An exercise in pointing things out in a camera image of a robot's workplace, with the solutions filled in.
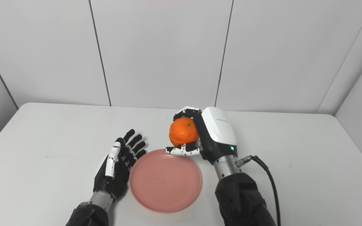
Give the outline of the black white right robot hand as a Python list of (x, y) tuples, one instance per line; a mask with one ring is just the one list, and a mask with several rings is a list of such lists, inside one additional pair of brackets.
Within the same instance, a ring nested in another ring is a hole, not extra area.
[(216, 107), (199, 109), (185, 106), (174, 115), (173, 121), (183, 117), (194, 122), (198, 139), (166, 147), (166, 153), (175, 156), (201, 155), (212, 165), (218, 163), (223, 156), (238, 156), (235, 133), (224, 110)]

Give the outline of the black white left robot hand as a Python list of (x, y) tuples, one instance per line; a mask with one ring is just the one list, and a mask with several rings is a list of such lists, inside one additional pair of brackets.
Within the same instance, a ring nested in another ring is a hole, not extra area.
[(113, 200), (125, 194), (132, 168), (147, 153), (142, 138), (131, 129), (124, 137), (115, 140), (95, 176), (93, 192), (104, 191)]

